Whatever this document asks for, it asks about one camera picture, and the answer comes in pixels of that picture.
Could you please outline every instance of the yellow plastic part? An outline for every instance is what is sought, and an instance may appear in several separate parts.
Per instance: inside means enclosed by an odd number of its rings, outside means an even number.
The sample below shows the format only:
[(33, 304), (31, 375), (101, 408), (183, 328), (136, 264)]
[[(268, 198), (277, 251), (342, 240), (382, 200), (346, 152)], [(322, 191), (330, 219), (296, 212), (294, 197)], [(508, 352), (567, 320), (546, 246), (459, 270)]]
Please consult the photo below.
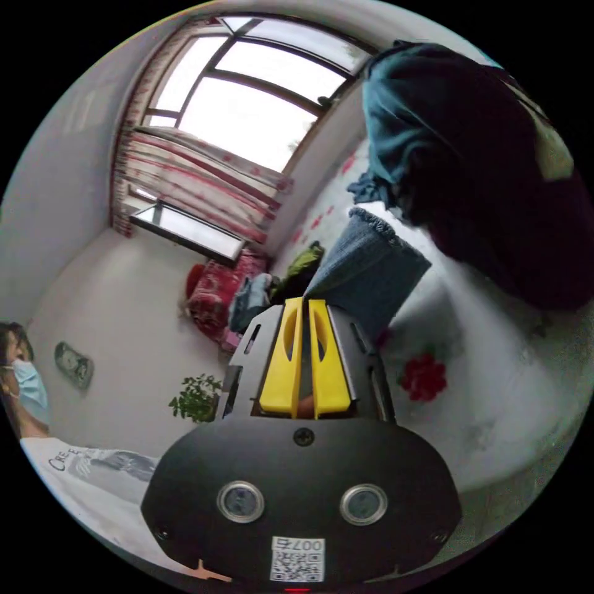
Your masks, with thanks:
[(259, 402), (263, 411), (297, 418), (302, 350), (303, 298), (287, 299), (260, 394)]
[[(346, 412), (351, 398), (326, 302), (322, 299), (309, 302), (309, 329), (315, 418)], [(322, 358), (318, 343), (324, 352)]]

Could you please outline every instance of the red patterned curtain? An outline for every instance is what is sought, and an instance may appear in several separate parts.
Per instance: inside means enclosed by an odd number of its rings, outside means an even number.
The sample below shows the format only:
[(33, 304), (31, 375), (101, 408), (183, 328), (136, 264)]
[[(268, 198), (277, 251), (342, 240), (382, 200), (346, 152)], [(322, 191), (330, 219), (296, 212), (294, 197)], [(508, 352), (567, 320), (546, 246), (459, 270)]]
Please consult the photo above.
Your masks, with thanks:
[(212, 19), (189, 19), (147, 61), (124, 112), (115, 149), (111, 224), (130, 237), (124, 201), (130, 186), (263, 243), (291, 180), (174, 128), (142, 127), (153, 93), (172, 58)]
[(175, 128), (137, 126), (116, 174), (164, 202), (264, 243), (290, 178)]

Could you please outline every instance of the face mask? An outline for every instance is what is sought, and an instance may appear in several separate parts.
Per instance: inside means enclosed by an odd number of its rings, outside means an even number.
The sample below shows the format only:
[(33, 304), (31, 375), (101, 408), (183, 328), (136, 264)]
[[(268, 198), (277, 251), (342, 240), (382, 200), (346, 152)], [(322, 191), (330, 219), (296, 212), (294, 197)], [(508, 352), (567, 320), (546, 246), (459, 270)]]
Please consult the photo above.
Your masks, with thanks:
[(49, 425), (48, 393), (33, 363), (16, 359), (12, 370), (19, 383), (19, 402), (23, 408), (39, 422)]

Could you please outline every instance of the qr code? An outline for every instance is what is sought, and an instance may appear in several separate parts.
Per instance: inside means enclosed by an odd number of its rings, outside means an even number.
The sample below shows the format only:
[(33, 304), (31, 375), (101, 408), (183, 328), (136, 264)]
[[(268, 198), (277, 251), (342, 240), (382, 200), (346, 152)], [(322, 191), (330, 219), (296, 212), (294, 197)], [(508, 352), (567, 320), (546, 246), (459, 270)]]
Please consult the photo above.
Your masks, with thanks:
[(273, 582), (323, 582), (324, 540), (275, 537), (270, 579)]

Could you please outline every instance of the potted plant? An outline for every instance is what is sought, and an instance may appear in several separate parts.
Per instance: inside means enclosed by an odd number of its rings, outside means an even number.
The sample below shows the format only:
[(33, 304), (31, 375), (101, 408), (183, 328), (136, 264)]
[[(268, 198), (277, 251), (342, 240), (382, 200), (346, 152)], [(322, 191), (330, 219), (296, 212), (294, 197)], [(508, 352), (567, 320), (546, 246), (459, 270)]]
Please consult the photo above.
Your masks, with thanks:
[(169, 403), (173, 416), (179, 414), (182, 419), (189, 418), (195, 423), (213, 421), (222, 383), (203, 373), (198, 377), (185, 377), (181, 385), (184, 389)]

